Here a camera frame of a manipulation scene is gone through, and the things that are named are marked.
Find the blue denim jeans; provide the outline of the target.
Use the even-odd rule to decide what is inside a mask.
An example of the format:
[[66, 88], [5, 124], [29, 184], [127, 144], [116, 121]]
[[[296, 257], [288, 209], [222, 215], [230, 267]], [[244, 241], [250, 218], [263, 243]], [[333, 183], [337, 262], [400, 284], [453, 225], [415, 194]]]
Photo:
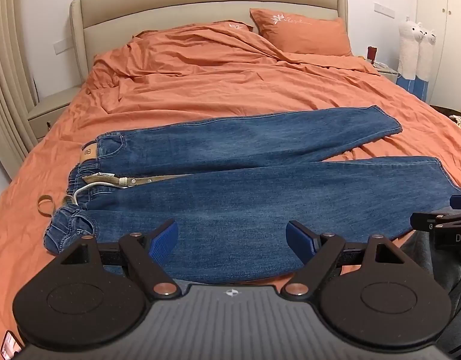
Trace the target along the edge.
[[156, 259], [174, 278], [221, 284], [293, 272], [292, 220], [349, 242], [393, 239], [410, 230], [412, 213], [460, 193], [433, 157], [338, 159], [401, 131], [369, 106], [104, 133], [84, 146], [43, 244], [58, 254], [83, 236], [116, 242], [172, 219], [178, 230]]

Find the white right nightstand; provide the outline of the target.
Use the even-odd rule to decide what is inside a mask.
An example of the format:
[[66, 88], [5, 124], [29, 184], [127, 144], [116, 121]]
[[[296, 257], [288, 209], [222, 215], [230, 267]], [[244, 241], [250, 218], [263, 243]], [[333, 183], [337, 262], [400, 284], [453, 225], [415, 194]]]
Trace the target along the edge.
[[397, 77], [398, 77], [398, 71], [390, 68], [385, 63], [380, 63], [377, 61], [374, 62], [374, 68], [376, 69], [377, 72], [379, 72], [379, 74], [382, 77], [385, 77], [391, 82], [393, 82], [393, 84], [396, 84]]

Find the beige left nightstand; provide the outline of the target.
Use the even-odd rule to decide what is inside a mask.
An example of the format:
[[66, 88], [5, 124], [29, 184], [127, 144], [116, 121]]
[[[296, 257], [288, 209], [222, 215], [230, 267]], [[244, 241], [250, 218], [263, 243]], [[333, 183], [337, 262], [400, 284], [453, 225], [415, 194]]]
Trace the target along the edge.
[[80, 86], [67, 88], [43, 98], [27, 115], [29, 125], [38, 141], [43, 139], [67, 106], [80, 91]]

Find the dark red cup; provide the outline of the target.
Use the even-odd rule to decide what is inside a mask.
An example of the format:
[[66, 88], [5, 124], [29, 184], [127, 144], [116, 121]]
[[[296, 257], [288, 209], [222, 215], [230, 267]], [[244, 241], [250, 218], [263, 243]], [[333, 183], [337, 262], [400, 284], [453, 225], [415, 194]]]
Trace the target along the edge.
[[368, 62], [373, 64], [375, 62], [376, 54], [377, 54], [377, 48], [376, 47], [374, 47], [374, 46], [368, 46], [367, 47], [366, 59], [367, 59]]

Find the white alpaca plush toy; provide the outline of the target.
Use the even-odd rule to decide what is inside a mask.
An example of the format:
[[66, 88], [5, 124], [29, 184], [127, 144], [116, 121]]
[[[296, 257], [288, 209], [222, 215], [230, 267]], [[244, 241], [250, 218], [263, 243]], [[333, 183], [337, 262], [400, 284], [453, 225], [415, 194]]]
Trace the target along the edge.
[[424, 37], [420, 24], [406, 18], [399, 25], [400, 49], [396, 84], [412, 93], [416, 78], [419, 45]]

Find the orange bed duvet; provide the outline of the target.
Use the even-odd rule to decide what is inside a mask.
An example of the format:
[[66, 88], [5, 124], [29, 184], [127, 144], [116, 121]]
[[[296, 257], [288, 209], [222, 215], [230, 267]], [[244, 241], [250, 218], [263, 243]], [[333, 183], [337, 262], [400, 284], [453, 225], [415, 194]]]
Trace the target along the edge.
[[461, 187], [461, 129], [362, 58], [285, 53], [256, 33], [196, 29], [132, 39], [96, 57], [91, 74], [0, 197], [0, 345], [12, 299], [51, 261], [40, 196], [60, 200], [82, 147], [98, 135], [218, 117], [380, 107], [402, 125], [343, 159], [438, 158]]

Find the white wardrobe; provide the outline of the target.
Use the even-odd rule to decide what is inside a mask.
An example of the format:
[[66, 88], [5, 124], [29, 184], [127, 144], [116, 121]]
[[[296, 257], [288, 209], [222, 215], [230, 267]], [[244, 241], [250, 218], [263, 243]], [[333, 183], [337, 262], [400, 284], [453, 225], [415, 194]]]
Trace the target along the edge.
[[416, 17], [436, 35], [427, 102], [461, 112], [461, 0], [417, 0]]

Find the beige pleated curtain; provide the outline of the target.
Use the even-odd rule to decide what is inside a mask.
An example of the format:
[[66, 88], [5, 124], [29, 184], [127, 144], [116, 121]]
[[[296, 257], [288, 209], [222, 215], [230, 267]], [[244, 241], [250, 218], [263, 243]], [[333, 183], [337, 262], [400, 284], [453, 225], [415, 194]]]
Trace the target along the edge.
[[29, 72], [20, 0], [0, 0], [0, 162], [14, 177], [38, 144], [27, 119], [37, 105]]

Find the orange pillow right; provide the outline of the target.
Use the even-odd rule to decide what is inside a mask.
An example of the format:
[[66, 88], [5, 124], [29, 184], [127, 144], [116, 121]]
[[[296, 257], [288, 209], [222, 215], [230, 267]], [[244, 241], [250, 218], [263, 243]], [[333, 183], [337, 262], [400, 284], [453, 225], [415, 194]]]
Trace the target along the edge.
[[281, 51], [311, 55], [352, 55], [342, 18], [314, 19], [257, 8], [251, 8], [249, 12], [260, 35]]

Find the orange pillow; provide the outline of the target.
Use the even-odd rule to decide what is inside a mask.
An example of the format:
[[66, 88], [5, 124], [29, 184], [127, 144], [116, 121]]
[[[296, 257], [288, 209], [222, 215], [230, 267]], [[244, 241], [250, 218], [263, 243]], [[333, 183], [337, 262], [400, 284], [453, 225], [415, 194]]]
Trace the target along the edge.
[[235, 20], [224, 20], [224, 21], [217, 21], [212, 23], [198, 23], [198, 24], [186, 24], [174, 28], [167, 28], [167, 29], [153, 29], [153, 30], [144, 30], [140, 33], [136, 33], [133, 35], [132, 39], [144, 39], [148, 38], [154, 34], [163, 34], [168, 32], [175, 32], [181, 30], [196, 30], [196, 29], [238, 29], [243, 31], [252, 32], [253, 27], [252, 25], [248, 25], [244, 22], [235, 21]]
[[249, 12], [260, 35], [281, 51], [311, 55], [352, 55], [342, 18], [314, 19], [257, 8], [251, 8]]

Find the beige upholstered headboard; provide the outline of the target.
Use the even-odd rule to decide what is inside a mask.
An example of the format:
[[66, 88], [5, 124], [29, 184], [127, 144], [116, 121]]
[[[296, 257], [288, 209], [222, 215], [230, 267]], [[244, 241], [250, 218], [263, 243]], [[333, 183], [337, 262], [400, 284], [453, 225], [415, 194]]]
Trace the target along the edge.
[[221, 20], [252, 24], [252, 8], [348, 20], [348, 0], [73, 0], [69, 18], [79, 74], [85, 80], [96, 55], [143, 30]]

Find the orange pillow left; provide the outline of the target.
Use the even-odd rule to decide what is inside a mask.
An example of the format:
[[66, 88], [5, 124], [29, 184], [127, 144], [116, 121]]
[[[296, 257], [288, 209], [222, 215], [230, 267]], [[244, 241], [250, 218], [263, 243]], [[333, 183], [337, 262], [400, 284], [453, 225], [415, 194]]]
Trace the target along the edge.
[[224, 20], [224, 21], [217, 21], [212, 23], [198, 23], [198, 24], [186, 24], [174, 28], [167, 28], [167, 29], [153, 29], [153, 30], [144, 30], [140, 33], [136, 33], [133, 35], [132, 39], [144, 39], [148, 38], [154, 34], [163, 34], [168, 32], [175, 32], [181, 30], [196, 30], [196, 29], [238, 29], [243, 31], [252, 32], [253, 27], [252, 25], [248, 25], [244, 22], [235, 21], [235, 20]]

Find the white wall switch plate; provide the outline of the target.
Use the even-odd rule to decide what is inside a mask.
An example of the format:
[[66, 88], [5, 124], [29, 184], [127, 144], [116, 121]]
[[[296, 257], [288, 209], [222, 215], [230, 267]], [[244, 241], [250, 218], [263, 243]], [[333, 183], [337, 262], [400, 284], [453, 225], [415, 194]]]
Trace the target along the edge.
[[379, 4], [378, 2], [374, 3], [374, 12], [389, 17], [391, 19], [394, 19], [396, 17], [395, 10], [385, 7], [384, 5]]

